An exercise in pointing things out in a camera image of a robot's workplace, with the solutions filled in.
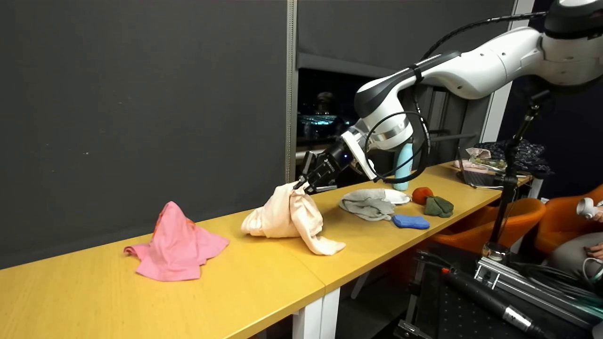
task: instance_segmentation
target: beige cloth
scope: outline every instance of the beige cloth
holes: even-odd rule
[[[303,189],[294,191],[295,183],[275,189],[263,208],[254,210],[241,225],[250,236],[263,238],[301,238],[314,255],[335,255],[344,244],[320,238],[322,215]]]

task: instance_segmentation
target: white cloth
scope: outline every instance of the white cloth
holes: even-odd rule
[[[363,221],[386,221],[393,215],[393,208],[408,204],[410,199],[405,193],[392,189],[367,189],[343,197],[339,208],[358,215]]]
[[[263,208],[254,210],[241,225],[250,236],[263,238],[301,238],[314,255],[335,255],[344,244],[320,236],[322,215],[310,197],[303,189],[294,191],[295,183],[275,189]]]

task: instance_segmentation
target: green object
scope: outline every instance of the green object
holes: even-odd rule
[[[454,212],[454,206],[441,199],[441,197],[429,197],[424,208],[424,215],[448,219]]]

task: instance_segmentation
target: gray partition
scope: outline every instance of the gray partition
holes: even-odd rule
[[[284,182],[284,3],[3,0],[0,268]]]
[[[512,0],[299,0],[299,69],[384,76],[469,23],[512,14]],[[506,23],[463,33],[444,50],[471,50]]]

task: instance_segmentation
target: pink cloth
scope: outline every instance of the pink cloth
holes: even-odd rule
[[[135,274],[154,281],[190,281],[199,278],[199,266],[220,255],[228,240],[194,227],[179,206],[167,202],[156,219],[152,240],[147,246],[126,247],[137,257]]]

